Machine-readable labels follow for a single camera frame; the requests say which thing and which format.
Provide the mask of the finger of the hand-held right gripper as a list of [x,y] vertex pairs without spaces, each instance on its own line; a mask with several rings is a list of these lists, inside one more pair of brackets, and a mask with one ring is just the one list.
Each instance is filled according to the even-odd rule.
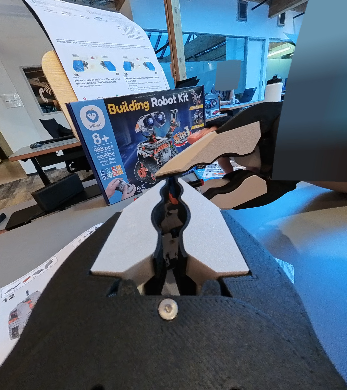
[[260,122],[222,133],[210,132],[165,163],[156,178],[184,173],[198,164],[210,164],[220,156],[244,156],[254,151],[261,136]]
[[236,170],[210,179],[201,193],[221,210],[234,209],[267,193],[267,181],[248,170]]

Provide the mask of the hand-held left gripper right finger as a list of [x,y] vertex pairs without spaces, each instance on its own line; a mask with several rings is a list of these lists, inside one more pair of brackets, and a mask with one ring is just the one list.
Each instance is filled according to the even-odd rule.
[[219,207],[181,178],[175,178],[178,260],[173,269],[179,291],[196,291],[207,280],[245,276],[249,267]]

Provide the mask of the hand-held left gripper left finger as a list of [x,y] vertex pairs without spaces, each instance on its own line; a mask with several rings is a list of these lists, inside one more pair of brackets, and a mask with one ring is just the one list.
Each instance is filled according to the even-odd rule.
[[147,295],[160,295],[166,278],[161,222],[169,187],[164,179],[123,209],[97,256],[91,273],[145,285]]

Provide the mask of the grey toy robot model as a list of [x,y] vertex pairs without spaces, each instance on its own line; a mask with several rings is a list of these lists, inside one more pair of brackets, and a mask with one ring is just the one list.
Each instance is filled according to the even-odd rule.
[[[168,197],[164,206],[165,218],[161,222],[160,229],[162,233],[162,249],[163,256],[166,261],[166,278],[160,295],[167,296],[195,296],[196,291],[179,291],[173,269],[178,260],[178,236],[182,227],[182,222],[178,218],[178,204],[173,205]],[[132,280],[125,280],[121,282],[122,286],[118,288],[118,295],[147,295],[145,293],[145,285],[136,286]]]

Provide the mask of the person's right forearm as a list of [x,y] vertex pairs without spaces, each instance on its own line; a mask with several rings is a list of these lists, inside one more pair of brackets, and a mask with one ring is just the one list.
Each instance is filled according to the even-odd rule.
[[347,182],[306,181],[306,183],[336,192],[347,193]]

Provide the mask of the grey desk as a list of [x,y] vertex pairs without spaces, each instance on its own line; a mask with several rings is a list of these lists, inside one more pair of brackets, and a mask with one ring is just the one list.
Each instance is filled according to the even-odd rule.
[[[110,208],[98,197],[0,234],[0,287],[127,204]],[[347,382],[347,194],[299,183],[269,205],[228,213],[275,258],[294,266],[317,336]]]

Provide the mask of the white water bottle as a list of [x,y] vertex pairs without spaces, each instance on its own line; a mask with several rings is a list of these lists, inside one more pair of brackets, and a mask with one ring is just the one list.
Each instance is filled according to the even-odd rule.
[[282,97],[283,82],[282,78],[274,75],[270,80],[267,81],[265,87],[265,102],[279,102]]

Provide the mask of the dark laptop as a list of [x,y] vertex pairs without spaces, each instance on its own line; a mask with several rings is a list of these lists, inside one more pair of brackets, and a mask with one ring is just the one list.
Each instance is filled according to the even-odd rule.
[[251,102],[256,90],[257,90],[257,87],[245,89],[242,96],[238,99],[239,102],[241,104]]

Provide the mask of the printed sticker sheet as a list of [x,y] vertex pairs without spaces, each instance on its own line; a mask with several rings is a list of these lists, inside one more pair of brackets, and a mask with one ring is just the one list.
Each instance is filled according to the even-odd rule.
[[212,163],[205,167],[202,178],[203,180],[213,179],[213,178],[222,178],[225,175],[223,169],[219,166],[218,163]]

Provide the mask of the car model kit box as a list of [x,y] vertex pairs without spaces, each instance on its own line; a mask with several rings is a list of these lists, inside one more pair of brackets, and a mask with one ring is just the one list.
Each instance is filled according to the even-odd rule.
[[206,119],[215,118],[220,115],[220,95],[205,94],[205,117]]

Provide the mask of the blue robot kit box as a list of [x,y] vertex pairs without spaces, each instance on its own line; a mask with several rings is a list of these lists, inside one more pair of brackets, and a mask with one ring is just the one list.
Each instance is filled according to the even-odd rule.
[[107,204],[134,198],[204,128],[204,86],[67,103]]

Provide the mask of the black keyboard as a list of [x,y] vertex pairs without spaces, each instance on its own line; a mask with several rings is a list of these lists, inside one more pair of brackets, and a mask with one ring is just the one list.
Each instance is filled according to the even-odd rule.
[[59,141],[64,141],[64,140],[70,140],[70,139],[76,139],[76,137],[68,135],[68,136],[63,136],[63,137],[58,137],[55,139],[49,139],[49,140],[44,140],[44,141],[39,141],[37,143],[34,143],[35,145],[44,145],[44,144],[50,144],[54,142],[59,142]]

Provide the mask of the black office chair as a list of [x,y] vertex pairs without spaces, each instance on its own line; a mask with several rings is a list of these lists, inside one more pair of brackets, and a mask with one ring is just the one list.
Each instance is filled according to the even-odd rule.
[[[75,137],[72,130],[65,128],[61,124],[58,124],[55,119],[40,119],[39,121],[53,139],[58,139],[65,136],[72,136],[73,138]],[[66,169],[69,173],[78,171],[88,172],[91,169],[82,146],[65,149],[62,150],[62,152],[63,155],[59,156],[59,159],[65,162]]]

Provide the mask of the white printed notice sheet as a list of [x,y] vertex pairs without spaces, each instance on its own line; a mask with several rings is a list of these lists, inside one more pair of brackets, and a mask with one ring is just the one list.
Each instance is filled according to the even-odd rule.
[[79,101],[170,88],[145,31],[121,13],[56,0],[24,3]]

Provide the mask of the wooden post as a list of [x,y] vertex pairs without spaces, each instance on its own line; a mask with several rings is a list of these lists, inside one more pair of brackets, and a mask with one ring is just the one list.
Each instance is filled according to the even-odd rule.
[[164,0],[171,52],[171,70],[175,83],[187,79],[179,0]]

